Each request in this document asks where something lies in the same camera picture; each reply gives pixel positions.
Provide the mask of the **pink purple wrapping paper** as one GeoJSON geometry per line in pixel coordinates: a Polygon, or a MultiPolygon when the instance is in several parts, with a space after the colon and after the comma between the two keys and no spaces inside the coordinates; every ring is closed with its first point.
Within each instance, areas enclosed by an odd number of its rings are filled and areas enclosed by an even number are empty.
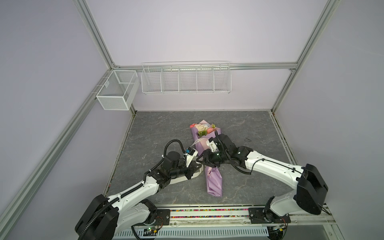
{"type": "MultiPolygon", "coordinates": [[[[211,126],[211,124],[209,124],[205,120],[201,121],[198,124],[207,124],[207,125],[209,125],[209,127],[211,126]]],[[[192,136],[193,136],[194,141],[197,139],[202,139],[202,141],[196,145],[198,151],[199,152],[202,151],[202,153],[204,150],[210,149],[207,146],[207,141],[210,138],[215,138],[216,132],[218,134],[221,133],[221,129],[218,127],[216,127],[216,130],[210,134],[207,134],[207,131],[198,132],[198,130],[196,128],[192,128],[191,131],[192,131],[192,136]]],[[[206,166],[205,167],[205,176],[206,176],[207,193],[214,196],[214,197],[222,197],[223,196],[223,190],[222,190],[223,183],[222,183],[222,175],[221,175],[219,169],[206,166]]]]}

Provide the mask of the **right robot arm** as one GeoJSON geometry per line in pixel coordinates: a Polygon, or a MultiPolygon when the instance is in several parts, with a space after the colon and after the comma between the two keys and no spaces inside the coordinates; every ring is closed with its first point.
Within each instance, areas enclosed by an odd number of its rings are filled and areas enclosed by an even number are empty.
{"type": "Polygon", "coordinates": [[[249,147],[237,147],[224,134],[216,134],[208,139],[207,145],[208,149],[199,154],[198,163],[211,168],[229,164],[245,175],[259,172],[292,189],[284,195],[270,197],[262,209],[251,209],[251,219],[257,223],[289,223],[289,215],[297,211],[312,215],[322,213],[329,188],[315,166],[292,165],[262,155],[249,147]]]}

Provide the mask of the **pink spray rose stem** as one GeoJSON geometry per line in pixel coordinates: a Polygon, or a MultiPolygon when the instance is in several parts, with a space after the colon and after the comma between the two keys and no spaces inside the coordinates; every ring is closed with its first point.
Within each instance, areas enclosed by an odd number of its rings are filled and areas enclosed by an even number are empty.
{"type": "Polygon", "coordinates": [[[207,134],[210,134],[216,130],[216,125],[212,124],[208,129],[207,129],[207,134]]]}

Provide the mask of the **cream printed ribbon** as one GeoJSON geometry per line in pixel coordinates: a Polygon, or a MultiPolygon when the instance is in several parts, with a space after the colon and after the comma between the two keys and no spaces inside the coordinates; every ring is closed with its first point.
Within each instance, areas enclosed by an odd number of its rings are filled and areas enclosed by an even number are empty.
{"type": "MultiPolygon", "coordinates": [[[[197,139],[197,140],[195,140],[195,141],[193,142],[193,144],[192,144],[190,147],[193,147],[193,148],[195,148],[195,149],[198,151],[196,145],[197,145],[199,142],[201,142],[201,141],[202,141],[202,139],[197,139]]],[[[186,156],[185,156],[185,154],[184,154],[184,159],[185,159],[185,163],[183,164],[182,167],[186,167],[186,156]]],[[[191,165],[193,166],[193,165],[202,165],[202,164],[197,163],[196,160],[195,160],[195,161],[193,161],[193,162],[191,163],[191,165]]],[[[195,173],[195,174],[192,176],[191,179],[194,179],[194,178],[198,177],[198,176],[203,172],[203,170],[204,170],[204,166],[202,165],[202,168],[201,168],[197,173],[195,173]]],[[[179,178],[176,178],[176,179],[172,179],[172,180],[171,180],[171,184],[176,184],[176,183],[180,183],[180,182],[187,181],[187,180],[188,180],[188,179],[187,179],[186,177],[182,176],[182,177],[179,177],[179,178]]]]}

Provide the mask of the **cream rose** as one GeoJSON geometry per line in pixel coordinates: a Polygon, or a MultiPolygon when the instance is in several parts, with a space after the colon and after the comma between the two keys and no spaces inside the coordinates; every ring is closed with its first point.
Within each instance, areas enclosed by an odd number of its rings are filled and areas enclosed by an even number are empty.
{"type": "Polygon", "coordinates": [[[204,132],[204,131],[207,131],[207,129],[209,128],[209,125],[207,125],[207,124],[196,124],[195,128],[198,130],[198,132],[204,132]]]}

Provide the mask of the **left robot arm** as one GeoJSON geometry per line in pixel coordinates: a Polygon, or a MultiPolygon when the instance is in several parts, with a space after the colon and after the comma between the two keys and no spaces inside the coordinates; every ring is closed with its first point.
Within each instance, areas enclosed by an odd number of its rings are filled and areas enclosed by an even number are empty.
{"type": "Polygon", "coordinates": [[[136,224],[156,221],[157,207],[149,201],[168,185],[191,180],[203,169],[197,163],[199,152],[184,148],[179,140],[169,141],[161,160],[144,173],[132,187],[106,197],[96,196],[75,226],[80,240],[111,240],[114,235],[136,224]]]}

